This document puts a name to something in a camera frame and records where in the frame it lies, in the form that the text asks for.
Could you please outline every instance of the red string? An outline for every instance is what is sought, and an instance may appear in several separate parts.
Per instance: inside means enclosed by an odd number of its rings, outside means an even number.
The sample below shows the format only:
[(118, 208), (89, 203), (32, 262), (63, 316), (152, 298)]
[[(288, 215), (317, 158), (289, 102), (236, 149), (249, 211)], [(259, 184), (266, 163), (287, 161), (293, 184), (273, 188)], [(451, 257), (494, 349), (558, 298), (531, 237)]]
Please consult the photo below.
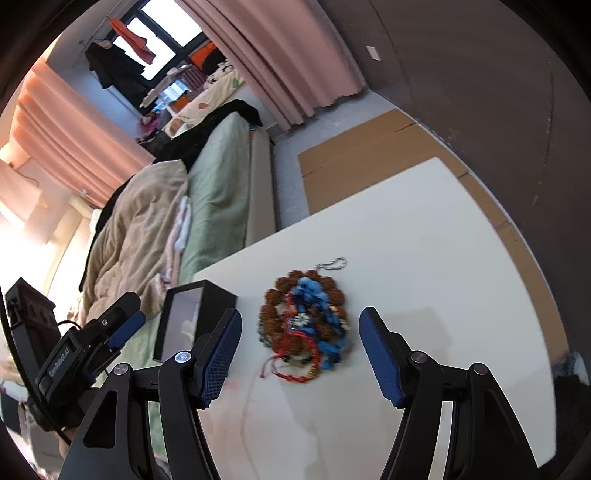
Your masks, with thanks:
[(274, 375), (278, 376), (279, 378), (283, 378), (284, 380), (287, 380), (288, 382), (306, 383), (306, 382), (309, 382), (310, 380), (312, 380), (315, 376), (311, 376), (309, 374), (302, 375), (299, 377), (297, 377), (295, 375), (291, 375), (291, 374), (286, 375), (286, 374), (282, 374), (279, 371), (277, 371), (277, 367), (275, 366), (275, 362), (278, 359), (283, 358), (285, 356), (285, 353), (287, 350), (287, 342), (289, 341), (289, 337), (290, 336), (298, 336), (298, 337), (301, 337), (304, 339), (304, 341), (308, 344), (310, 352), (312, 353), (313, 362), (312, 362), (312, 368), (310, 369), (310, 372), (316, 372), (318, 370), (318, 368), (320, 367), (320, 352), (318, 351), (318, 347), (316, 346), (315, 341), (311, 337), (306, 335), (304, 332), (292, 331), (290, 329), (290, 326), (289, 326), (289, 321), (291, 320), (290, 310), (291, 310), (291, 307), (293, 307), (293, 302), (291, 300), (290, 294), (285, 295), (285, 305), (286, 305), (286, 311), (281, 315), (283, 317), (283, 331), (285, 332), (285, 335), (283, 336), (283, 341), (281, 342), (281, 346), (279, 347), (277, 353), (275, 355), (273, 355), (272, 357), (268, 358), (265, 361), (265, 363), (263, 364), (263, 366), (261, 368), (260, 377), (265, 378), (265, 369), (270, 362), (271, 363), (271, 372)]

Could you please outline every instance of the beige blanket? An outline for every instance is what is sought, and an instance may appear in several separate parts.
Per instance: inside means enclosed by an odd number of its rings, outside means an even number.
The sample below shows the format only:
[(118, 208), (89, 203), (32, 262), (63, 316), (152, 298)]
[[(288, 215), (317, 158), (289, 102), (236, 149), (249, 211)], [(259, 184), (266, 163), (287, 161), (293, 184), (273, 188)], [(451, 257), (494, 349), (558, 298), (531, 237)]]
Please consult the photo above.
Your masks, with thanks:
[(164, 248), (186, 193), (187, 171), (180, 160), (147, 166), (131, 179), (90, 252), (81, 325), (126, 291), (139, 295), (146, 318), (160, 312), (164, 297), (154, 279), (164, 272)]

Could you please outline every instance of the black jacket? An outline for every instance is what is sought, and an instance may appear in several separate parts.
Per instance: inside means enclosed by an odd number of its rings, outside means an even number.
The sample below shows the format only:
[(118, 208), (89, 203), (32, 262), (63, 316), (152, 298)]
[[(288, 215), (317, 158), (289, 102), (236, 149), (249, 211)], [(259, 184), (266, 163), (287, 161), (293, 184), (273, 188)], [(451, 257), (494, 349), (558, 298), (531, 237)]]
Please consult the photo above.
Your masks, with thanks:
[(142, 113), (139, 105), (150, 91), (150, 83), (142, 77), (144, 66), (130, 58), (122, 48), (103, 48), (92, 42), (85, 52), (90, 70), (94, 70), (103, 88), (114, 86)]

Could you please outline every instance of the white tabletop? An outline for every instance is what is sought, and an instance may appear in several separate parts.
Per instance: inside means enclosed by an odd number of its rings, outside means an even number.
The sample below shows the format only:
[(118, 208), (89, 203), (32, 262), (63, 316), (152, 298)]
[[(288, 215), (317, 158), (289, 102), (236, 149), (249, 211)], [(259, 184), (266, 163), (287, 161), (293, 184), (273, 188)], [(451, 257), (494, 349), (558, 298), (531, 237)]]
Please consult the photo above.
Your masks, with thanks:
[[(352, 352), (305, 385), (260, 379), (271, 354), (256, 332), (263, 294), (289, 270), (338, 256), (349, 262), (332, 276), (347, 298)], [(238, 296), (243, 321), (220, 398), (200, 413), (223, 480), (379, 478), (402, 411), (383, 398), (359, 339), (366, 306), (441, 364), (488, 365), (538, 465), (554, 455), (553, 386), (535, 311), (497, 234), (439, 159), (195, 275), (204, 278)], [(432, 479), (443, 474), (451, 412), (444, 404)]]

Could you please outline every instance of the orange cloth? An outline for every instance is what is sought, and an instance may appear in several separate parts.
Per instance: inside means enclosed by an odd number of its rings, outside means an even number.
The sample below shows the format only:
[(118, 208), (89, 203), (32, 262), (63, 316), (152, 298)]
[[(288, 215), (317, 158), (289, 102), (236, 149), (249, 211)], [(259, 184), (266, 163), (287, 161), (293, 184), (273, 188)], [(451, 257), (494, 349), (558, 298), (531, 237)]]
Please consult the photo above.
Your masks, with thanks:
[(173, 103), (173, 110), (175, 112), (180, 112), (181, 109), (189, 103), (189, 99), (187, 95), (182, 94), (178, 99)]
[(115, 33), (120, 35), (127, 42), (127, 45), (134, 49), (134, 52), (139, 58), (148, 65), (152, 65), (156, 54), (146, 46), (148, 40), (133, 33), (121, 20), (110, 18), (109, 23), (113, 27), (113, 30), (115, 30)]
[(205, 44), (203, 47), (201, 47), (196, 52), (192, 53), (189, 58), (191, 58), (191, 61), (197, 67), (199, 67), (199, 69), (201, 69), (203, 67), (203, 62), (205, 61), (207, 56), (216, 48), (217, 48), (216, 44), (211, 41), (211, 42)]

